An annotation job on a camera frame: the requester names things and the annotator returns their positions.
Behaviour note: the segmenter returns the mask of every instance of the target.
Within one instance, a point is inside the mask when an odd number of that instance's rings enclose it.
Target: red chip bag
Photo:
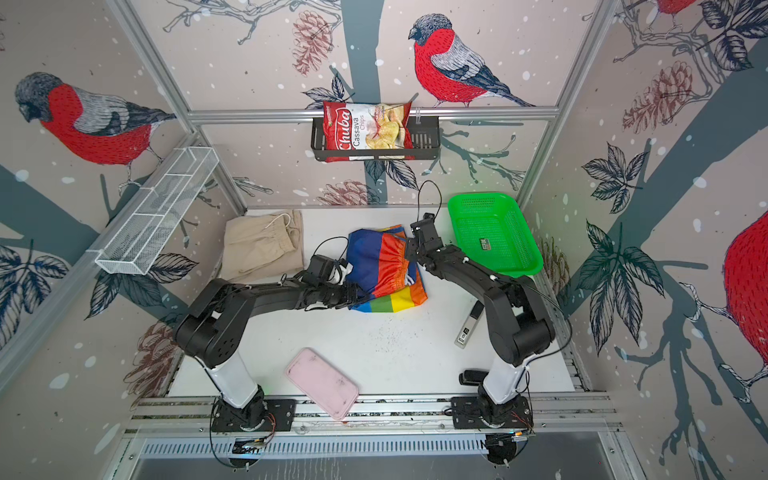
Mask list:
[[[408,132],[411,104],[347,104],[323,103],[323,131],[327,150],[379,150],[413,148]],[[355,156],[354,160],[371,160],[370,156]],[[403,159],[389,155],[382,159]],[[347,161],[349,157],[328,157],[326,162]]]

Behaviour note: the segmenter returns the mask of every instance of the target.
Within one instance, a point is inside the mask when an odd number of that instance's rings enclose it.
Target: folded clothing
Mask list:
[[[406,260],[406,232],[402,225],[381,231],[352,232],[346,259],[353,265],[347,278],[372,297],[353,309],[391,313],[427,300],[418,264]]]
[[[227,222],[220,277],[233,283],[295,273],[304,266],[302,219],[298,210]]]

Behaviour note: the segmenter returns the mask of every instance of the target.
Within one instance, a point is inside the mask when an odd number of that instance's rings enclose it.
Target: pink pencil case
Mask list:
[[[334,420],[346,417],[359,395],[357,385],[309,348],[288,365],[286,376]]]

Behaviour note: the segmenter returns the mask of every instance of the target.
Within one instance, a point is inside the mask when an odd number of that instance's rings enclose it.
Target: white table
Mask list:
[[[274,210],[250,210],[264,215]],[[329,237],[359,228],[382,229],[416,219],[411,207],[304,209],[304,261]],[[451,219],[443,208],[436,220],[444,243],[453,242]],[[337,257],[343,240],[331,240],[319,253]],[[240,354],[251,376],[267,395],[301,395],[283,374],[304,347],[310,347],[359,387],[361,394],[454,394],[477,392],[458,384],[465,369],[490,369],[494,357],[485,315],[464,349],[454,339],[475,303],[459,286],[421,269],[429,299],[399,313],[361,313],[352,310],[303,312],[285,310],[249,321]],[[557,342],[548,351],[556,350]],[[531,365],[532,392],[573,392],[561,354]],[[218,391],[200,365],[185,357],[169,396],[215,396]]]

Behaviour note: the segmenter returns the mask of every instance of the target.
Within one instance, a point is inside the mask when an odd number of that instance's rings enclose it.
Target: green tray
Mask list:
[[[504,194],[456,195],[448,202],[456,244],[469,258],[509,276],[535,275],[541,252],[520,207]]]

